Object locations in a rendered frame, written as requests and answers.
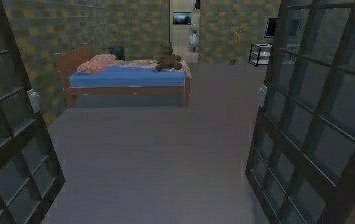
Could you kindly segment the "brown teddy bear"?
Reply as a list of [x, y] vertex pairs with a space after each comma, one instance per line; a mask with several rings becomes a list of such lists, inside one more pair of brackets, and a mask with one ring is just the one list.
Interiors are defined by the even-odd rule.
[[163, 69], [180, 70], [182, 68], [181, 60], [182, 58], [179, 55], [173, 53], [171, 43], [162, 44], [161, 55], [157, 59], [155, 69], [157, 71], [161, 71]]

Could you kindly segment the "brown bed with blue mattress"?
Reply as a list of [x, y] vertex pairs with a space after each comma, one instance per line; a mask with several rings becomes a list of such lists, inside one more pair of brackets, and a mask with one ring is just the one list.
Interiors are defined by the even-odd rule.
[[153, 60], [143, 60], [141, 65], [136, 60], [116, 60], [101, 72], [81, 73], [78, 66], [93, 58], [86, 43], [54, 57], [69, 108], [81, 95], [178, 94], [184, 106], [190, 103], [191, 75], [184, 70], [157, 71]]

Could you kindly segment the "pale grey statue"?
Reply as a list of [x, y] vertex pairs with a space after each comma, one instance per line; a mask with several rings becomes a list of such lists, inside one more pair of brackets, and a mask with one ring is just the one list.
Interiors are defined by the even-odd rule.
[[189, 30], [189, 47], [192, 52], [197, 50], [198, 40], [198, 27], [193, 23]]

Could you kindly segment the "small brown house plant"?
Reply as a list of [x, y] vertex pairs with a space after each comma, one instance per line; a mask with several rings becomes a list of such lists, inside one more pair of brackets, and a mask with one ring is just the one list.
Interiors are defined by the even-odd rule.
[[229, 64], [230, 65], [235, 65], [237, 62], [237, 57], [236, 57], [236, 50], [238, 43], [241, 38], [241, 30], [236, 30], [231, 34], [231, 42], [230, 42], [230, 56], [229, 56]]

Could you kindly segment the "black bin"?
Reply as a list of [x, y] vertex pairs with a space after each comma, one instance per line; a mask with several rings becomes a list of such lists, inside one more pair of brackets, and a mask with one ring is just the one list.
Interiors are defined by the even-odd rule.
[[125, 59], [125, 49], [123, 46], [112, 45], [108, 47], [108, 51], [110, 54], [115, 55], [118, 60]]

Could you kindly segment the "dark framed picture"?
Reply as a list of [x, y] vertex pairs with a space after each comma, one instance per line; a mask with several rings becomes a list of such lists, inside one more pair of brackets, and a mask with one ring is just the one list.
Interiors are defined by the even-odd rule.
[[190, 12], [173, 12], [172, 20], [174, 25], [190, 25], [191, 13]]

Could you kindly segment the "pink patterned pillow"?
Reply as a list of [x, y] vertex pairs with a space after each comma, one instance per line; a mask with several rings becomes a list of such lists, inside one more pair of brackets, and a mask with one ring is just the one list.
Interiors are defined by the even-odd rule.
[[117, 57], [112, 54], [99, 54], [78, 66], [77, 71], [81, 73], [98, 73], [113, 64]]

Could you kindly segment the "black metal shelf stand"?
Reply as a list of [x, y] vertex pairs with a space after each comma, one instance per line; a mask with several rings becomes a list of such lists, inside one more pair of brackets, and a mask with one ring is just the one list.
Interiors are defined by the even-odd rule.
[[268, 65], [272, 45], [268, 43], [252, 43], [250, 45], [248, 62], [255, 67]]

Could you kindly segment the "black television set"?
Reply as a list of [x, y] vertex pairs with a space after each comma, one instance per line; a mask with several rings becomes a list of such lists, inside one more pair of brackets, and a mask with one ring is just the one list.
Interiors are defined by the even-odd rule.
[[273, 38], [274, 34], [275, 34], [276, 26], [277, 26], [277, 18], [269, 17], [266, 20], [264, 37], [265, 38]]

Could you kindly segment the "black glass-paned door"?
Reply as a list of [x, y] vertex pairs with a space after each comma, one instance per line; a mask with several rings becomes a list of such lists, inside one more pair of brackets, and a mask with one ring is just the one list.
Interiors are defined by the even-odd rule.
[[0, 0], [0, 224], [43, 224], [65, 183]]
[[282, 0], [245, 175], [269, 224], [355, 224], [355, 0]]

